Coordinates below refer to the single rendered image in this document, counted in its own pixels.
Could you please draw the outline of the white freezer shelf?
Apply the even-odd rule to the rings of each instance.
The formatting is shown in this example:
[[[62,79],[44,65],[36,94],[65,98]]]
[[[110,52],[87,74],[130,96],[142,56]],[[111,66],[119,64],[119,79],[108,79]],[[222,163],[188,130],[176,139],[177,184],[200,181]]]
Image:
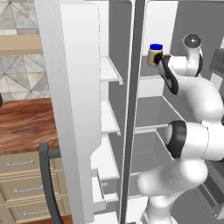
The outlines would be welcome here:
[[[121,135],[116,116],[109,101],[101,102],[101,133],[116,133]]]
[[[91,168],[98,169],[101,180],[120,178],[108,136],[101,138],[101,146],[91,155]]]
[[[117,81],[120,85],[123,84],[123,78],[119,74],[116,66],[110,57],[101,58],[101,82]]]

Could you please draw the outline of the white fridge freezer cabinet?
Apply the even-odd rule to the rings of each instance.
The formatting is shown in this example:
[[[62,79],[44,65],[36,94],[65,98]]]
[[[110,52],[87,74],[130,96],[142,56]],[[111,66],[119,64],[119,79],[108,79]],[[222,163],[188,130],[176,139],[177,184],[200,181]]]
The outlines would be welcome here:
[[[101,82],[101,101],[109,101],[121,135],[108,136],[120,178],[116,180],[115,211],[97,213],[96,224],[137,224],[148,198],[137,190],[137,176],[172,161],[165,147],[165,128],[135,134],[135,127],[194,121],[183,99],[173,94],[164,79],[140,79],[143,56],[151,44],[163,54],[183,56],[183,37],[202,40],[203,78],[211,81],[209,67],[224,38],[224,0],[103,0],[99,2],[100,65],[110,57],[123,84]],[[224,224],[206,210],[198,189],[181,194],[172,204],[171,217],[178,224]]]

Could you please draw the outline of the grey fridge shelf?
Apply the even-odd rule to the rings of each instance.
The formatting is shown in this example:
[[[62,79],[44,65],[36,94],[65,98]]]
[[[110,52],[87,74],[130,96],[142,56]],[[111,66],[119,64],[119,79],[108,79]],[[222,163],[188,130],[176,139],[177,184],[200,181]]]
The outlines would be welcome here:
[[[141,60],[141,67],[140,67],[140,79],[156,79],[160,78],[160,74],[158,69],[154,66],[149,66],[147,64],[147,57],[143,56]]]
[[[142,134],[142,133],[148,133],[148,132],[155,132],[157,131],[157,129],[161,129],[167,126],[168,124],[157,124],[157,125],[151,125],[151,126],[135,127],[134,133]]]

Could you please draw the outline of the white freezer door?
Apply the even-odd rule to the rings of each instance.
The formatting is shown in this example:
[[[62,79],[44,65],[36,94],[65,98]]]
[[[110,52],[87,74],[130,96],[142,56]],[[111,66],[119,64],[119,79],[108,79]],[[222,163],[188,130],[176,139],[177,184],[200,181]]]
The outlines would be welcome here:
[[[34,0],[73,224],[94,221],[90,157],[101,145],[98,6]]]

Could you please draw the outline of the white freezer drawer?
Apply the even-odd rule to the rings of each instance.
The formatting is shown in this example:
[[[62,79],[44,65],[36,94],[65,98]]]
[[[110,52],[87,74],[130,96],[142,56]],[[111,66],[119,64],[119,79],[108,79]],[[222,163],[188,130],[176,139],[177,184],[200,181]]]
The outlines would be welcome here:
[[[116,191],[116,180],[101,180],[97,169],[92,170],[92,191],[94,212],[96,214],[114,212],[118,195]]]

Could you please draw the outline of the jar with blue lid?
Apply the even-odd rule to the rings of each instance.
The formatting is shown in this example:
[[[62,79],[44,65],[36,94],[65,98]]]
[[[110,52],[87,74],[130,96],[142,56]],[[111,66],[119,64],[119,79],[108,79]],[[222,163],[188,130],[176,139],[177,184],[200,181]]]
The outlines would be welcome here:
[[[160,44],[151,44],[148,51],[147,63],[151,67],[156,67],[163,56],[163,46]]]

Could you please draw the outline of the beige drawer front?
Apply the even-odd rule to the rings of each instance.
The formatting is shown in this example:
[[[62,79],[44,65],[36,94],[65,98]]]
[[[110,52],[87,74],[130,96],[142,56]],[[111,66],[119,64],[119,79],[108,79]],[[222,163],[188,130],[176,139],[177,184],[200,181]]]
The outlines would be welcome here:
[[[14,163],[28,162],[31,159],[35,160],[34,164],[12,168],[7,168],[6,166],[7,162],[11,162],[12,164],[14,164]],[[39,171],[40,171],[39,153],[37,151],[0,156],[0,178],[4,178],[10,175],[17,175],[20,173],[39,172]]]
[[[67,186],[63,171],[54,171],[52,174],[52,185],[56,196],[67,194]],[[14,189],[18,190],[30,189],[42,186],[42,178],[40,173],[31,175],[17,176],[0,180],[0,195],[4,202],[12,202],[16,200],[26,200],[29,198],[38,198],[44,196],[44,190],[26,193],[14,193]]]
[[[44,200],[0,206],[0,224],[25,224],[33,221],[47,220],[51,218],[49,212],[41,215],[23,216],[24,211],[30,213],[47,209],[48,207]]]

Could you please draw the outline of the beige wall shelf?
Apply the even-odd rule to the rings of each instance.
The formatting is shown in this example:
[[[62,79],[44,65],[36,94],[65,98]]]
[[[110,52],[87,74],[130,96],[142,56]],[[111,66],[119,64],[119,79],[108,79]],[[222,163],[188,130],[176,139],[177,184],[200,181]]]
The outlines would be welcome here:
[[[42,45],[37,35],[0,35],[0,55],[41,54]]]

